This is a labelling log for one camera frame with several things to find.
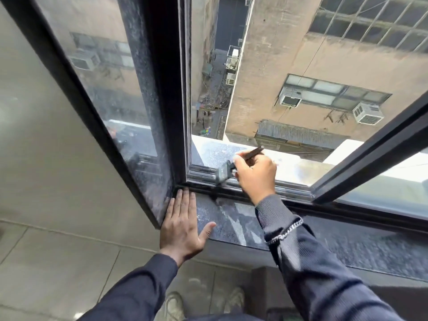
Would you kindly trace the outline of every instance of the dark blue sleeve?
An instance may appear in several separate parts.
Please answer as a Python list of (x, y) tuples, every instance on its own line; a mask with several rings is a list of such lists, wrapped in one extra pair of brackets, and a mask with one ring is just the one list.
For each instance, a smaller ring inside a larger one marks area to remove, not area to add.
[[(297, 218), (278, 195), (263, 199), (256, 207), (256, 215), (266, 241)], [(317, 241), (305, 224), (269, 249), (304, 320), (403, 321)]]
[(131, 271), (108, 291), (80, 321), (152, 321), (177, 274), (177, 263), (156, 254), (144, 267)]

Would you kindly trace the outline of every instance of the building facade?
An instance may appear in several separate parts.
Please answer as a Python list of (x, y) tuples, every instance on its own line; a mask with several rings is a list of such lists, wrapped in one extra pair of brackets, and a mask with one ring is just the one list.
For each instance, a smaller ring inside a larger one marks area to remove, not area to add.
[[(288, 134), (305, 128), (366, 141), (428, 89), (427, 1), (252, 0), (251, 6), (226, 135), (266, 138), (260, 123), (268, 121)], [(299, 93), (297, 107), (280, 104), (284, 87)], [(383, 118), (358, 123), (353, 111), (361, 102), (378, 106)], [(278, 135), (267, 135), (272, 149), (296, 142)]]

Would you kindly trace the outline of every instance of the shoe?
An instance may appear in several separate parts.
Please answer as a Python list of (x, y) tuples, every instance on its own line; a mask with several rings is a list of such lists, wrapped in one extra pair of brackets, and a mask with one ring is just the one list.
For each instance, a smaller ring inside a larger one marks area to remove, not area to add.
[(227, 298), (224, 313), (243, 313), (245, 294), (241, 287), (236, 287)]
[(181, 295), (177, 292), (169, 293), (165, 299), (165, 320), (183, 321), (184, 319), (185, 310)]

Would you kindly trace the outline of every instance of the air conditioner unit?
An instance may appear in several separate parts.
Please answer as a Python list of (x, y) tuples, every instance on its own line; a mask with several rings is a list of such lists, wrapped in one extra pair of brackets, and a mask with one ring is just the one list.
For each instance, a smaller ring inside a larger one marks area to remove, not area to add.
[(69, 59), (75, 68), (88, 71), (93, 71), (101, 62), (96, 52), (82, 49), (78, 49)]
[(295, 88), (283, 87), (279, 96), (279, 101), (282, 106), (294, 108), (302, 101), (302, 94)]
[(352, 113), (357, 123), (364, 123), (366, 125), (376, 125), (385, 117), (378, 105), (366, 102), (360, 102), (352, 110)]
[(236, 74), (228, 73), (226, 76), (226, 84), (228, 86), (234, 86), (235, 85), (235, 79), (236, 79)]

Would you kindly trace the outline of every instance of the chain bracelet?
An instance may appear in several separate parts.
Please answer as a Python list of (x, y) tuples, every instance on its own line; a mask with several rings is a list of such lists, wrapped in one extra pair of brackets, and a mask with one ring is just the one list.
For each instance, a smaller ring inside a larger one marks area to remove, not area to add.
[(291, 231), (293, 231), (295, 228), (301, 226), (302, 224), (303, 224), (303, 219), (299, 216), (299, 220), (295, 221), (292, 225), (290, 225), (288, 227), (288, 229), (286, 229), (286, 231), (284, 233), (281, 233), (280, 235), (277, 235), (272, 240), (266, 242), (266, 244), (268, 246), (270, 246), (271, 244), (273, 244), (275, 242), (284, 240), (291, 233)]

